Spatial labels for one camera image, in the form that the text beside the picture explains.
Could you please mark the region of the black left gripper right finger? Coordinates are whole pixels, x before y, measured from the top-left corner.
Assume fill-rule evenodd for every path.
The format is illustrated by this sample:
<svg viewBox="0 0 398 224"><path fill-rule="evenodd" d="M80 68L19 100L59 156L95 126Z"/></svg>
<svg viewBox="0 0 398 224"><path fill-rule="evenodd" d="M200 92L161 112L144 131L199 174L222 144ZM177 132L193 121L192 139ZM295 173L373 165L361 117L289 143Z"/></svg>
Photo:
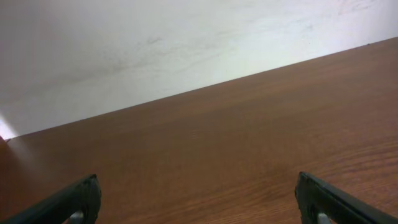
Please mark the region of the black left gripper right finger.
<svg viewBox="0 0 398 224"><path fill-rule="evenodd" d="M301 222L397 224L397 218L384 213L315 177L300 172L295 198Z"/></svg>

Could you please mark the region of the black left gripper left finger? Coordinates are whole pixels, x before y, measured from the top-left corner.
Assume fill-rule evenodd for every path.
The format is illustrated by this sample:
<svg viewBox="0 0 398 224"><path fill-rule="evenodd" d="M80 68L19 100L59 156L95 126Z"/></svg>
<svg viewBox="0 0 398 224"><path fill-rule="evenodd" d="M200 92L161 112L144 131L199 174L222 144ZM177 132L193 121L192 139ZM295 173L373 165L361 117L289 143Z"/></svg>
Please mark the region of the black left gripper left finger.
<svg viewBox="0 0 398 224"><path fill-rule="evenodd" d="M95 223L100 207L100 185L97 176L91 174L3 223Z"/></svg>

